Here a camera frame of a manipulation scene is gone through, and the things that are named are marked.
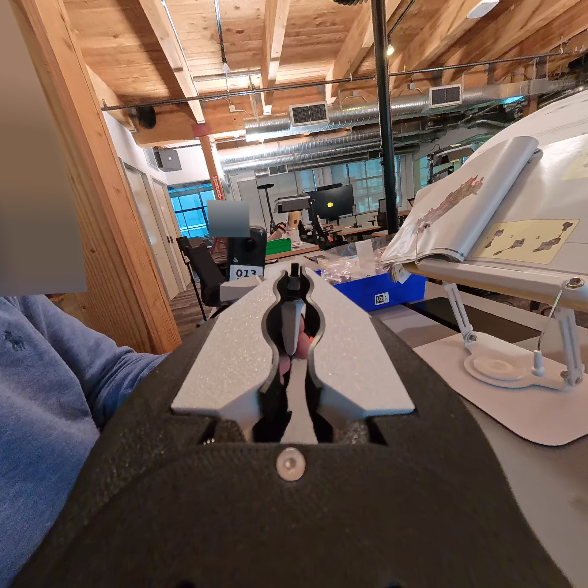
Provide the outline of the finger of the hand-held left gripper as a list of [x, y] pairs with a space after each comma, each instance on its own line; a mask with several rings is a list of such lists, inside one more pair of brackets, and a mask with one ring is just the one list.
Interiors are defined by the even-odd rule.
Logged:
[[220, 284], [219, 307], [232, 304], [265, 282], [263, 276], [249, 276]]

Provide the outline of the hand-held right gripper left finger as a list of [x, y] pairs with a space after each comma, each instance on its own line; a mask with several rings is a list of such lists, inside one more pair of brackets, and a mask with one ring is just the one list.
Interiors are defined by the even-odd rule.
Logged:
[[256, 442], [279, 442], [290, 420], [279, 377], [281, 300], [278, 270], [213, 321], [174, 398], [178, 415], [233, 420]]

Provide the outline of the person's left forearm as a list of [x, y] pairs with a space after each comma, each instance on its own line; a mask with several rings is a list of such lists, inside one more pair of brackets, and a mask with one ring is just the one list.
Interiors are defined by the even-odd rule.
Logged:
[[105, 358], [101, 365], [103, 370], [92, 387], [88, 401], [100, 430], [103, 430], [138, 383], [167, 357], [167, 353], [152, 355], [119, 348], [114, 355]]

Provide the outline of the lego instruction booklet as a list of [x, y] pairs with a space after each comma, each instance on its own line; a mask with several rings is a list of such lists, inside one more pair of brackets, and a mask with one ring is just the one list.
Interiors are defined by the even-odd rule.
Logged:
[[587, 90], [543, 107], [488, 139], [453, 174], [422, 188], [382, 254], [392, 273], [430, 256], [463, 262], [537, 149], [587, 129]]

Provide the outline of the blue window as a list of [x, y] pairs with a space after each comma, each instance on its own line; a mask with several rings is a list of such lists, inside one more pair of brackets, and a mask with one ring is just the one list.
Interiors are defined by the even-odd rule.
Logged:
[[208, 203], [215, 200], [211, 185], [169, 190], [180, 235], [187, 238], [207, 238], [209, 232]]

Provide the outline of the blue storage bin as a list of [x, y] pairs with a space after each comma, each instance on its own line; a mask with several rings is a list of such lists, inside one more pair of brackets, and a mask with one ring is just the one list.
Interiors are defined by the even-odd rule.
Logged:
[[394, 282], [388, 273], [334, 284], [334, 287], [366, 312], [382, 310], [424, 299], [424, 276], [409, 275], [404, 283]]

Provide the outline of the white door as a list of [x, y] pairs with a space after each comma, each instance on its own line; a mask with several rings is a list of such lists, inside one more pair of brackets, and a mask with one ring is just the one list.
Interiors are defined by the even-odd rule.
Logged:
[[125, 162], [121, 162], [121, 166], [168, 300], [173, 300], [186, 289], [186, 280], [175, 253], [177, 247], [172, 239], [169, 214], [164, 210], [164, 185]]

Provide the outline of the clear plastic parts bags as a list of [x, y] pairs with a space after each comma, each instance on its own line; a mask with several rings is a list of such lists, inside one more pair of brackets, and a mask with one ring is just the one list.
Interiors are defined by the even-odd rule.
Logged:
[[367, 268], [368, 271], [365, 271], [364, 268], [359, 266], [356, 253], [357, 241], [354, 241], [322, 252], [323, 258], [318, 262], [320, 276], [334, 285], [385, 273], [382, 255], [388, 243], [384, 237], [376, 237], [370, 240], [373, 246], [375, 267], [372, 266]]

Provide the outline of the wooden pillar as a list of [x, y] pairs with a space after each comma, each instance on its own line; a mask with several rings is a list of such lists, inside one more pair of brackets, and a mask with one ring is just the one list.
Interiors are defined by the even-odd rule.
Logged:
[[62, 1], [8, 1], [65, 156], [86, 269], [86, 324], [162, 354], [181, 338], [128, 182]]

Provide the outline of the white vent grille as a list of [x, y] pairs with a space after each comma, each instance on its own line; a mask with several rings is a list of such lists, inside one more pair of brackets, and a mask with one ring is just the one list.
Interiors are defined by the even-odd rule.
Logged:
[[462, 104], [461, 84], [432, 86], [429, 88], [430, 108], [453, 107]]
[[325, 101], [289, 107], [290, 126], [293, 128], [322, 125], [329, 122], [328, 104]]

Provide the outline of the white book stand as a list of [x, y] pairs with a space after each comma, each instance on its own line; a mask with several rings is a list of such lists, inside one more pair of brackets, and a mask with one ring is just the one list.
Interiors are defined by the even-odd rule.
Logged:
[[[404, 267], [443, 282], [460, 335], [415, 349], [457, 393], [528, 441], [562, 446], [587, 435], [587, 374], [575, 310], [587, 310], [587, 270], [532, 267], [529, 262], [490, 265], [440, 259]], [[547, 358], [543, 335], [534, 350], [476, 331], [457, 284], [553, 302], [564, 363]]]

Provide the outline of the person's blue sweater torso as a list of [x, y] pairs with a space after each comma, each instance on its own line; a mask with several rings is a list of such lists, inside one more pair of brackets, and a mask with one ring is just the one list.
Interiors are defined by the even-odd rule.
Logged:
[[99, 438], [88, 401], [119, 348], [129, 347], [45, 295], [1, 298], [1, 587], [53, 526]]

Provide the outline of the black steel column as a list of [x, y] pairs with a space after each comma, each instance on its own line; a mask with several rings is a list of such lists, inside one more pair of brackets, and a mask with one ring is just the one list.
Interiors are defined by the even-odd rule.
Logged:
[[396, 194], [396, 167], [393, 149], [393, 124], [390, 104], [390, 75], [387, 57], [387, 31], [385, 1], [371, 1], [376, 86], [378, 92], [380, 140], [382, 147], [383, 184], [386, 199], [388, 234], [398, 232], [398, 202]]

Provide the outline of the black wall monitor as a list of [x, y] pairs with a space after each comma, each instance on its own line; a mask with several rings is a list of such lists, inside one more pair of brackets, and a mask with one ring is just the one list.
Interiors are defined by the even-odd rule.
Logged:
[[340, 217], [354, 214], [354, 194], [352, 185], [331, 187], [306, 192], [311, 197], [313, 213], [320, 219], [338, 221]]

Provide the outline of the silver ventilation duct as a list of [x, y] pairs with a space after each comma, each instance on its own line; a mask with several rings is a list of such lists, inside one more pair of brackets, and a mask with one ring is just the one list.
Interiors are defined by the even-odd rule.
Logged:
[[[429, 88], [417, 95], [393, 98], [390, 102], [392, 120], [420, 118], [422, 116], [462, 112], [472, 107], [489, 104], [505, 104], [515, 98], [538, 96], [558, 91], [567, 91], [576, 86], [575, 80], [548, 78], [531, 79], [509, 84], [484, 85], [463, 89], [462, 104], [453, 107], [430, 108]], [[321, 132], [372, 125], [379, 122], [377, 102], [367, 102], [352, 107], [328, 107], [329, 122], [322, 125], [290, 126], [290, 114], [268, 115], [260, 118], [244, 119], [243, 125], [247, 141], [266, 141], [270, 138], [294, 136], [309, 132]]]
[[291, 166], [369, 151], [380, 145], [380, 130], [377, 125], [371, 125], [242, 148], [225, 149], [217, 152], [217, 158], [224, 173], [242, 173], [272, 166]]

